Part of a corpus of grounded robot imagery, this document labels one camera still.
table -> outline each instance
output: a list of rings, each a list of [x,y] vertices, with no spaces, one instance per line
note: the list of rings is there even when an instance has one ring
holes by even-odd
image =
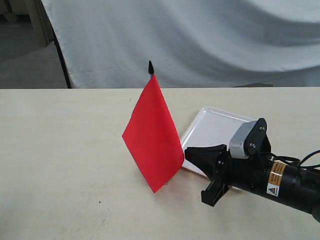
[[[121,135],[141,89],[0,90],[1,240],[314,240],[311,215],[246,192],[201,203],[180,170],[153,194]],[[320,88],[163,89],[182,136],[213,106],[264,117],[272,151],[319,146]],[[319,157],[310,159],[310,164]]]

black cylinder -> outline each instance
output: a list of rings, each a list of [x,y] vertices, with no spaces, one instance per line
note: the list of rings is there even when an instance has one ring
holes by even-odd
[[[231,186],[312,214],[314,218],[319,215],[320,170],[271,160],[264,166],[247,159],[229,158],[227,161],[231,161],[228,168]]]

warning triangle symbol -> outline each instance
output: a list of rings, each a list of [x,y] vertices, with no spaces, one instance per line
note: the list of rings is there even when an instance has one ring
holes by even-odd
[[[272,192],[273,194],[276,194],[276,188],[269,188],[269,191]]]

yellow label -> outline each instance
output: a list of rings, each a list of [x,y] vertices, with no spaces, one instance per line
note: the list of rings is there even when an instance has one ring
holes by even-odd
[[[269,176],[269,184],[273,184],[276,186],[280,186],[282,175],[284,174],[286,165],[281,162],[274,162],[270,176]]]

gray floor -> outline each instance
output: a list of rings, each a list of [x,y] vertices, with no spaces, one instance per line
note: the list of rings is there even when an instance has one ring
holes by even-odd
[[[52,42],[41,48],[30,22],[0,22],[0,89],[67,88]]]

